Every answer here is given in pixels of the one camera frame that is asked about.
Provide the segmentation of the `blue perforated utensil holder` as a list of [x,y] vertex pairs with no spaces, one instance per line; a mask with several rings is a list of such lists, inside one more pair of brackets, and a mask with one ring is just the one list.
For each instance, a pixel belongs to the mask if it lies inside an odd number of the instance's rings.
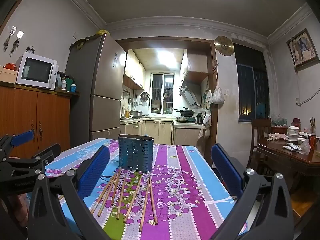
[[134,134],[118,135],[119,167],[150,172],[153,163],[153,137]]

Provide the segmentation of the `dark wooden dining table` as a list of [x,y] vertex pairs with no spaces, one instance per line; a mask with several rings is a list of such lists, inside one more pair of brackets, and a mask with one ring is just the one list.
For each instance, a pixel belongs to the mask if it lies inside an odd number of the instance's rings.
[[266,163],[275,173],[281,173],[290,193],[298,190],[319,191],[319,144],[309,154],[300,154],[284,148],[285,141],[257,143],[257,152],[267,157]]

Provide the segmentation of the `hanging towel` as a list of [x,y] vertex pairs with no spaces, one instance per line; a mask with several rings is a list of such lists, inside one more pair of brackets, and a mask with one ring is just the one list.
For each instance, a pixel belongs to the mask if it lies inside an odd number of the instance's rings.
[[204,138],[205,140],[209,138],[211,134],[212,117],[210,113],[204,116],[202,126],[199,132],[199,139]]

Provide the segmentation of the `black wok on stove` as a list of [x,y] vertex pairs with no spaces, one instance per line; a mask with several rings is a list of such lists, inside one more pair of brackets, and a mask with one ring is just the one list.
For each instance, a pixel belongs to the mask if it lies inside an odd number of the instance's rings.
[[183,117],[192,117],[193,114],[195,113],[194,111],[189,110],[186,107],[184,109],[182,109],[182,110],[175,109],[175,108],[172,108],[172,110],[175,110],[176,112],[180,113],[180,115],[183,116]]

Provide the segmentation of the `electric kettle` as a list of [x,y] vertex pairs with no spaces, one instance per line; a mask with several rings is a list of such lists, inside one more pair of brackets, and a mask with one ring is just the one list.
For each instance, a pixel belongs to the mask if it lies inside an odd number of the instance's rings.
[[199,125],[203,124],[203,114],[201,112],[197,113],[195,123]]

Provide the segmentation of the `wooden chair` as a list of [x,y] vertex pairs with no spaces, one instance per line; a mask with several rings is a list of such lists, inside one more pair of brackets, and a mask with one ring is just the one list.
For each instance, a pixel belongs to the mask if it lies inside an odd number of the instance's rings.
[[253,159],[254,151],[257,148],[257,142],[266,137],[271,131],[271,119],[253,119],[252,125],[252,136],[251,136],[251,148],[249,153],[249,159],[247,167],[250,166]]

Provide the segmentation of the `framed elephant picture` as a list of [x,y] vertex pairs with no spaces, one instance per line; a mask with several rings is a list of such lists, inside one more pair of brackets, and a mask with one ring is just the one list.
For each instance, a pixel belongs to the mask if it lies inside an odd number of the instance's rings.
[[295,71],[298,72],[306,67],[319,63],[316,47],[305,28],[287,41]]

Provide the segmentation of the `white medicine bottle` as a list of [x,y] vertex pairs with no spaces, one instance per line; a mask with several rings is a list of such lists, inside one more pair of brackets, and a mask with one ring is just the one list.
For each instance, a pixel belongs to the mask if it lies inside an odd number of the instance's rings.
[[66,88],[67,88],[67,81],[66,80],[62,80],[61,89],[62,90],[66,90]]

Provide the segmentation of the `orange wooden cabinet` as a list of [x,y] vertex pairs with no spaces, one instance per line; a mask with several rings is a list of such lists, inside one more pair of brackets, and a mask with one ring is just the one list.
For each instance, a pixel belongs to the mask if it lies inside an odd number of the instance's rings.
[[33,132],[10,156],[31,158],[55,143],[70,149],[70,105],[79,95],[1,82],[1,136]]

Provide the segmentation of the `kitchen window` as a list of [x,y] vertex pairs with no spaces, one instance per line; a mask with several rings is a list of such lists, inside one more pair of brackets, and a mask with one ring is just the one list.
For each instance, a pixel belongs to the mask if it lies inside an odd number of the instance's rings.
[[151,75],[150,113],[172,114],[174,101],[173,73]]

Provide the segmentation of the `green container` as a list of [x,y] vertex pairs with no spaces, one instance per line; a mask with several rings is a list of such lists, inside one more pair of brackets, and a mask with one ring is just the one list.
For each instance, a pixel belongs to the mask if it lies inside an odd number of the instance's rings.
[[67,91],[71,91],[71,85],[73,84],[73,79],[70,78],[65,78],[66,81],[66,90]]

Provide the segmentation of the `hanging white plastic bag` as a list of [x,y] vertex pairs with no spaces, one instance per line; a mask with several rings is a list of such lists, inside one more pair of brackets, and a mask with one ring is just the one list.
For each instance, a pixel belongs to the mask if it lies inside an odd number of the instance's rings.
[[214,92],[212,94],[211,102],[213,104],[220,105],[220,104],[223,104],[224,101],[225,101],[225,98],[223,96],[222,89],[220,88],[219,85],[216,85]]

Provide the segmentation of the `brown refrigerator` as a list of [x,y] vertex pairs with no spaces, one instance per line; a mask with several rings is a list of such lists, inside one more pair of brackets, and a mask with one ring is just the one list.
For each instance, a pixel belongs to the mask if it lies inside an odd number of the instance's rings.
[[74,79],[80,93],[70,106],[72,146],[98,138],[117,139],[125,60],[125,51],[108,34],[71,46],[65,74]]

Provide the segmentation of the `round gold wall clock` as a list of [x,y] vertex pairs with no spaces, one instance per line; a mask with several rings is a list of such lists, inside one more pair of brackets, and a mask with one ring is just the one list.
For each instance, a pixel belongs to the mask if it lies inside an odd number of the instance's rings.
[[215,49],[223,56],[232,56],[234,54],[234,44],[225,36],[218,36],[214,40],[214,46]]

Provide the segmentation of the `blue lidded cup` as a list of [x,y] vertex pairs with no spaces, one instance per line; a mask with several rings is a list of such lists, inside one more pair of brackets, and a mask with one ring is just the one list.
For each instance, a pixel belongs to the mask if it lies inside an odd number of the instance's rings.
[[75,93],[76,92],[76,84],[71,84],[71,87],[70,87],[70,92],[71,93]]

